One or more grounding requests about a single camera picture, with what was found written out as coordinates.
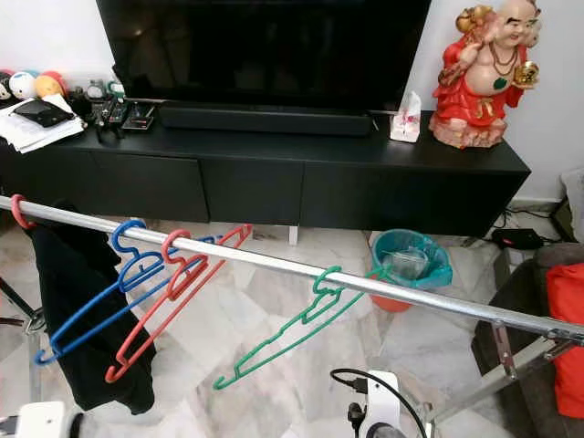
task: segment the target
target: television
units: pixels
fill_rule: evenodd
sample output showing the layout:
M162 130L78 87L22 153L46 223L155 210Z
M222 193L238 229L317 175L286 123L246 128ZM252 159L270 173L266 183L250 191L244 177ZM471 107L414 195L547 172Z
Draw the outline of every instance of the television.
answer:
M98 0L130 98L396 110L431 0Z

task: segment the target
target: red hanger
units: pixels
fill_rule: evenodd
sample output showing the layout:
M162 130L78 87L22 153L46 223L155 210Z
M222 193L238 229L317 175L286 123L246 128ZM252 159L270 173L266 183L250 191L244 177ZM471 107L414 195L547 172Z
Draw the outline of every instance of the red hanger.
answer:
M230 231L226 235L221 238L217 244L223 245L233 236L237 235L238 239L233 245L233 248L238 248L244 240L251 234L252 232L252 225L245 224L238 226L234 230ZM172 244L172 241L177 238L178 236L182 237L190 237L191 234L185 230L176 230L173 233L170 233L169 236L166 238L164 243L162 244L162 257L167 263L178 263L180 264L179 269L174 273L172 276L172 280L166 288L166 291L163 295L161 295L156 302L152 305L152 307L146 312L146 314L140 319L138 324L134 326L130 335L124 340L123 344L121 345L120 349L116 353L116 360L118 361L119 365L121 365L119 370L116 370L115 366L110 366L108 371L106 372L105 380L107 383L113 383L114 381L119 380L126 371L138 360L138 358L142 355L142 353L154 342L156 338L166 329L166 327L171 323L171 321L178 315L178 313L183 310L184 306L186 306L189 301L196 295L196 293L205 285L209 279L219 270L221 266L224 265L225 260L221 259L217 263L213 265L211 270L205 275L205 277L196 285L196 287L191 291L189 295L187 295L179 304L172 313L161 323L161 325L156 328L150 335L148 339L132 354L129 359L126 359L125 353L128 348L131 346L132 342L138 336L140 330L144 327L146 322L151 318L151 316L158 310L158 308L166 301L166 299L170 299L174 301L176 298L180 296L184 290L191 285L197 277L208 267L207 263L207 255L195 255L188 260L185 260L183 257L175 257L171 258L168 255L168 249ZM188 271L188 266L191 263L200 260L200 263L193 269L193 271ZM186 272L186 278L181 280L178 285L177 281L178 278L181 276L183 272Z
M16 222L25 230L30 230L37 226L34 222L28 222L20 211L20 201L26 201L25 197L22 194L14 194L10 199L12 202L10 210L12 211L12 215L15 217Z

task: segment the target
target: tv cabinet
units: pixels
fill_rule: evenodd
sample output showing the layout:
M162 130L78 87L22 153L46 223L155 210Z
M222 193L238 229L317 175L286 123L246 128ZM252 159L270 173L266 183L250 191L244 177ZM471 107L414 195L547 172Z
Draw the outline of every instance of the tv cabinet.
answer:
M0 144L5 194L88 214L180 221L484 235L530 170L505 142L458 151L422 115L415 143L219 130L127 133L92 129L22 155Z

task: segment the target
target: wallet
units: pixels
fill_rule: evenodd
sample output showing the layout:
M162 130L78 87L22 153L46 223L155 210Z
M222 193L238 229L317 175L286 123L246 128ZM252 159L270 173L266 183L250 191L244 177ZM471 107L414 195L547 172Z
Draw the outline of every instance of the wallet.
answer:
M13 112L38 123L43 128L55 126L65 120L75 119L75 114L66 112L57 105L41 99L31 100L24 105L20 105Z

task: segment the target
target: teal trash bin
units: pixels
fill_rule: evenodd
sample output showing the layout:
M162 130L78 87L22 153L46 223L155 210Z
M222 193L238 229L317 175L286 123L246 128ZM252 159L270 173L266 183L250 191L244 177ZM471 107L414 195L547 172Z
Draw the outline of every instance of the teal trash bin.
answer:
M453 281L453 269L448 261L448 254L429 236L411 230L389 230L377 236L371 249L373 269L382 266L384 259L398 251L410 250L414 254L423 252L427 257L424 270L415 278L406 278L392 273L387 281L400 286L414 289L429 290L435 287L448 286ZM384 297L370 296L380 308L390 312L403 312L412 305Z

